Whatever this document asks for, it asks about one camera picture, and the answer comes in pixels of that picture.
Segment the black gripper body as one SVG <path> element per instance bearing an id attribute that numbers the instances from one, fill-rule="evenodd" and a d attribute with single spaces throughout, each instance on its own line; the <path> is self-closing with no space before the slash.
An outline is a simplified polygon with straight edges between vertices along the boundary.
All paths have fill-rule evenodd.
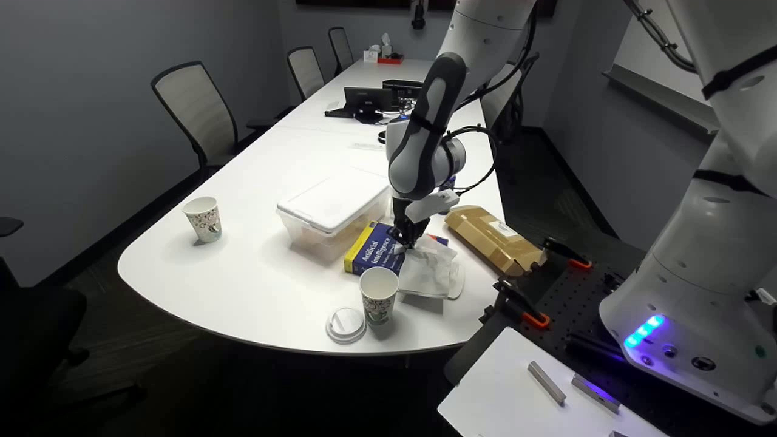
<path id="1" fill-rule="evenodd" d="M 427 228 L 430 218 L 416 218 L 411 217 L 411 202 L 408 199 L 391 199 L 391 209 L 394 209 L 394 234 L 399 238 L 399 230 L 411 230 L 416 238 L 423 236 L 423 230 Z"/>

